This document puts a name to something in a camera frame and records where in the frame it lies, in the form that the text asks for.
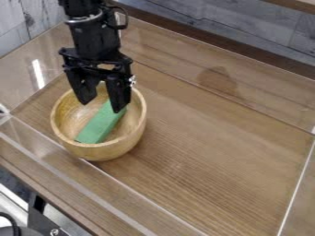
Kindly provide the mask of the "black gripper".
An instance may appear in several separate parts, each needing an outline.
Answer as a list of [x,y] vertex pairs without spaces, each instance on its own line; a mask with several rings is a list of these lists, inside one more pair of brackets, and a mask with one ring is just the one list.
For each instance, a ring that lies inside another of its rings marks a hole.
[[66,21],[74,46],[59,50],[64,72],[76,99],[87,105],[98,96],[96,87],[106,81],[114,113],[119,113],[132,97],[132,59],[120,51],[120,25],[115,13],[68,14]]

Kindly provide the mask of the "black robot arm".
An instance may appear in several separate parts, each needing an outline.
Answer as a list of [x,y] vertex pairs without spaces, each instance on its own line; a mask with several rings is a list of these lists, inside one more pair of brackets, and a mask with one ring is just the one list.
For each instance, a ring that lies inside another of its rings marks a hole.
[[103,81],[114,113],[119,113],[132,97],[132,58],[120,49],[119,32],[130,25],[130,16],[120,6],[104,0],[58,0],[68,19],[74,47],[63,47],[63,69],[74,94],[82,104],[98,97]]

